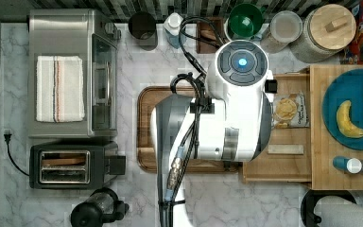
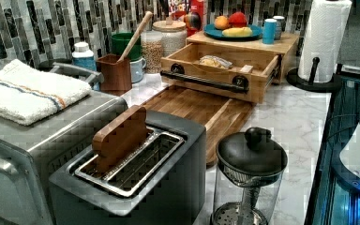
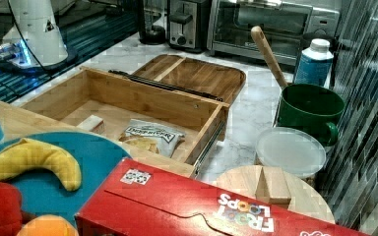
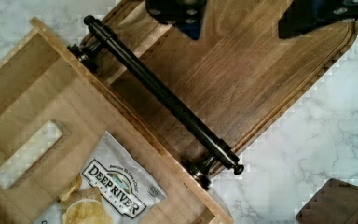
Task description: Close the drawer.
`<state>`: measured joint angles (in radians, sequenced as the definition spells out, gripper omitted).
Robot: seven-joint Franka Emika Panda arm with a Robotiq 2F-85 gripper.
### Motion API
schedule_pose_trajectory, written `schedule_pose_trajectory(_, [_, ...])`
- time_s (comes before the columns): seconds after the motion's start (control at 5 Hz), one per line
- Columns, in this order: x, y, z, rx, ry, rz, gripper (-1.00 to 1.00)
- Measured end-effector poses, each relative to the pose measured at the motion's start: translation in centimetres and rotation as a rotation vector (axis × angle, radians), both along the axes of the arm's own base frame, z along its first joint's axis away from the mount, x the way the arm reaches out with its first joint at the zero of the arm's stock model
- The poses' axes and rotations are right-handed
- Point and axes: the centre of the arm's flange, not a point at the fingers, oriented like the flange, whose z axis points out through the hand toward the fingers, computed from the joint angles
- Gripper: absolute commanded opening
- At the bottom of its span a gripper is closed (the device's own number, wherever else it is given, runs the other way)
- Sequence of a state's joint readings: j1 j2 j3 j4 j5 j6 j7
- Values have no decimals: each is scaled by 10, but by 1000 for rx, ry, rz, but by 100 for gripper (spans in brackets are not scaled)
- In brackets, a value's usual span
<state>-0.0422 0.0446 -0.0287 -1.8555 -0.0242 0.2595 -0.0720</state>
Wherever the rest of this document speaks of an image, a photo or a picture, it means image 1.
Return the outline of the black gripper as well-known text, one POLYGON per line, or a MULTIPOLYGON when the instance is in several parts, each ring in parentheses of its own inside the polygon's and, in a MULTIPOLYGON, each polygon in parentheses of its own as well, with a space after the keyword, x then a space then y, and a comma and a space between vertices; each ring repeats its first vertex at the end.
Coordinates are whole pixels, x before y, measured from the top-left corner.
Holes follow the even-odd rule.
POLYGON ((278 81, 276 79, 267 79, 265 82, 265 92, 276 94, 278 92, 278 81))

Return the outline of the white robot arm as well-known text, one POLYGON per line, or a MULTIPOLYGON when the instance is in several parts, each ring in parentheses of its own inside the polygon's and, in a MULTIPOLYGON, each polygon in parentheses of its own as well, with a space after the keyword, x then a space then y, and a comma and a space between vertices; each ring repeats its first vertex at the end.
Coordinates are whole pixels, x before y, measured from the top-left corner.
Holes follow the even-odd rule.
POLYGON ((161 227, 192 227, 183 177, 194 159, 248 162, 268 145, 277 81, 257 44, 222 45, 197 78, 179 74, 154 107, 150 135, 157 161, 161 227))

